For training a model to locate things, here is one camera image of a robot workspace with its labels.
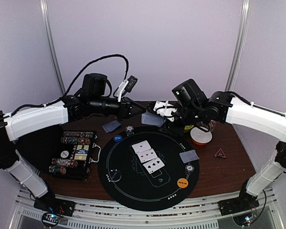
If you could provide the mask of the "grey playing card deck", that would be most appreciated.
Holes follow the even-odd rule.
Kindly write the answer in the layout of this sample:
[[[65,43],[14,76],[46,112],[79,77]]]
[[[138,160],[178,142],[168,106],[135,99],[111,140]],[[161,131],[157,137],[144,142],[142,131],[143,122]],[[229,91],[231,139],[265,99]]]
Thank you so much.
[[[164,124],[165,119],[156,114],[145,112],[141,115],[141,123],[144,125],[161,126]]]

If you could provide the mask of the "poker chip stack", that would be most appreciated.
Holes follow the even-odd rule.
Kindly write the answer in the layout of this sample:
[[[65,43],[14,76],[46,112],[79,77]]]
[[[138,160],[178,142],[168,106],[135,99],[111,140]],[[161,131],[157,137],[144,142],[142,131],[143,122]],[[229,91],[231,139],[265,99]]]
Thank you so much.
[[[194,172],[195,168],[193,165],[186,165],[185,166],[185,174],[187,176],[191,175]]]
[[[133,126],[127,126],[126,128],[125,128],[125,133],[127,134],[127,135],[131,135],[131,134],[133,134],[133,132],[134,132],[134,127]]]

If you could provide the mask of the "single grey card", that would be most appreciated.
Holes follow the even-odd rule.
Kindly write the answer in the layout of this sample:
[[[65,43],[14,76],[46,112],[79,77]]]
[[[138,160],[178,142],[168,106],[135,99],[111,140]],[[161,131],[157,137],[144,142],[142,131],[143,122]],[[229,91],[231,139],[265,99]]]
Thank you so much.
[[[104,124],[102,126],[102,128],[106,133],[110,133],[110,132],[113,132],[114,130],[116,130],[117,128],[119,128],[120,126],[121,126],[121,123],[118,122],[117,120],[114,120],[114,121],[111,121],[107,124]]]

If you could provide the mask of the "blue small blind button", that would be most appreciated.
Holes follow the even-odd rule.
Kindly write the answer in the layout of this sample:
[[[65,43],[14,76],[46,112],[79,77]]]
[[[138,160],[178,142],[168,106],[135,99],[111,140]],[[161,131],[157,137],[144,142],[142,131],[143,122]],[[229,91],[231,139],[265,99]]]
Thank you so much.
[[[114,140],[115,142],[120,142],[120,141],[123,140],[123,137],[122,137],[121,135],[116,135],[116,136],[114,136],[113,140]]]

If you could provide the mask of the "red black triangle button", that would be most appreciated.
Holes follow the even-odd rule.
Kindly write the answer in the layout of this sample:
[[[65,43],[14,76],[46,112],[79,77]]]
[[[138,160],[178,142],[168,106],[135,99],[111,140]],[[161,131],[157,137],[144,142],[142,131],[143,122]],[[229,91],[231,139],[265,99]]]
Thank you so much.
[[[221,148],[219,148],[219,150],[214,154],[214,157],[220,157],[223,159],[227,158],[227,156],[225,155],[224,151]]]

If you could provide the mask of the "orange big blind button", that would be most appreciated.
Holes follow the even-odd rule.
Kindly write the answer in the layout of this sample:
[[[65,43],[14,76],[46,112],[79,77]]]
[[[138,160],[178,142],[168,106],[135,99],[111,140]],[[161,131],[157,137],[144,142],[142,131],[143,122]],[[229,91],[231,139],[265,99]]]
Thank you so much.
[[[187,188],[188,185],[189,185],[189,182],[185,178],[179,178],[178,181],[177,181],[177,186],[179,188]]]

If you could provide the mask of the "clear acrylic dealer puck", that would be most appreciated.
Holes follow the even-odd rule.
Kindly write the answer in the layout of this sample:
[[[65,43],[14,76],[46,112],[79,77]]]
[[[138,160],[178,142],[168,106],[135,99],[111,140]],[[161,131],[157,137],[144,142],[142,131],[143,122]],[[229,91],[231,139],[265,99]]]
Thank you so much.
[[[122,178],[122,174],[118,169],[109,170],[108,175],[109,175],[109,181],[113,183],[120,181]]]

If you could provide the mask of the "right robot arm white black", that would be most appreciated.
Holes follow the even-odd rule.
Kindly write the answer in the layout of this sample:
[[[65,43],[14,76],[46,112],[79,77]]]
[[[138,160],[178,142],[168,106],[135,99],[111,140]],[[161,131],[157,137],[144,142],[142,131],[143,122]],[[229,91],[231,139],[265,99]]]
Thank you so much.
[[[235,199],[238,210],[246,210],[257,196],[286,171],[286,113],[249,102],[231,91],[217,91],[207,97],[193,79],[172,89],[178,103],[157,101],[153,111],[167,119],[164,128],[179,134],[187,125],[210,128],[210,121],[245,126],[278,139],[274,154],[261,171],[244,182]]]

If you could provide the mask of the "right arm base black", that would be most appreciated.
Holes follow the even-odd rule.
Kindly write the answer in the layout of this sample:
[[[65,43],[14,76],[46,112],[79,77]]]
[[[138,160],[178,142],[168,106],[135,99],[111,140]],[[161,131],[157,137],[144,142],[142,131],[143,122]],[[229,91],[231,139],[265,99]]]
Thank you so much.
[[[225,216],[251,210],[253,207],[258,207],[259,202],[257,197],[248,194],[246,187],[243,186],[238,197],[221,200],[218,205],[221,215]]]

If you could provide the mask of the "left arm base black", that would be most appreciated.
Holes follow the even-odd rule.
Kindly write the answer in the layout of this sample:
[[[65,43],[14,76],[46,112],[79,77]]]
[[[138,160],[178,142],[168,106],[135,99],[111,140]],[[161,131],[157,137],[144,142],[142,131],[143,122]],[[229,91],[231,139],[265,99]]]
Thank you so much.
[[[71,217],[75,202],[57,198],[50,189],[44,196],[35,198],[33,207],[56,215]]]

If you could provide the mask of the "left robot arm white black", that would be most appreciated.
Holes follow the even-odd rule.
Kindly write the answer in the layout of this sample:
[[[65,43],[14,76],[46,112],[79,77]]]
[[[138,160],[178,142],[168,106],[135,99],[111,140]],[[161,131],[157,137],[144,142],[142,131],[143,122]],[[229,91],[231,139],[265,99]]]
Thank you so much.
[[[119,120],[133,117],[132,107],[136,103],[126,94],[137,81],[130,76],[115,91],[105,95],[105,88],[110,86],[107,77],[90,73],[84,76],[81,88],[73,95],[64,95],[45,105],[29,105],[13,113],[0,111],[0,169],[27,187],[47,211],[56,211],[59,202],[55,194],[31,167],[43,170],[48,165],[49,153],[55,148],[63,124],[91,115],[114,115]]]

